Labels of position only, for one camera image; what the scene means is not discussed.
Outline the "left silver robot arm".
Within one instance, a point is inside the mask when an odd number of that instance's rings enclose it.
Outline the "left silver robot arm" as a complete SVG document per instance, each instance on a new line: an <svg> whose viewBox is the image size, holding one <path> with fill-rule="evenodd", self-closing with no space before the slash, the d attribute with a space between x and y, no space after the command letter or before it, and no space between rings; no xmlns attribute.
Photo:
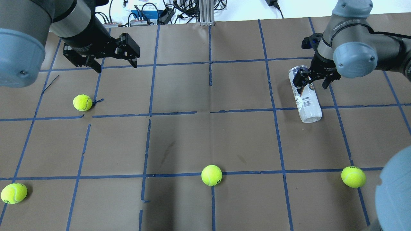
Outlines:
<svg viewBox="0 0 411 231"><path fill-rule="evenodd" d="M0 9L0 84L23 88L33 84L45 59L51 31L64 42L63 55L75 67L101 73L97 59L113 57L137 67L139 45L123 33L109 35L95 16L107 0L2 0Z"/></svg>

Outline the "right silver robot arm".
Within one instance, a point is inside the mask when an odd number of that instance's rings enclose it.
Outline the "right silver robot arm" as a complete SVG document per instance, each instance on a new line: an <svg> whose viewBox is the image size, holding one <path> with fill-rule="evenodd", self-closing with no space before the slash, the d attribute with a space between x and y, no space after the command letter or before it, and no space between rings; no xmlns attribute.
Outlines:
<svg viewBox="0 0 411 231"><path fill-rule="evenodd" d="M302 49L315 52L309 68L299 68L291 80L297 93L317 80L322 87L341 77L356 78L374 70L399 72L410 80L410 36L375 32L366 19L371 0L339 0L323 33L304 38ZM377 220L367 231L410 230L410 147L395 154L380 173L376 186Z"/></svg>

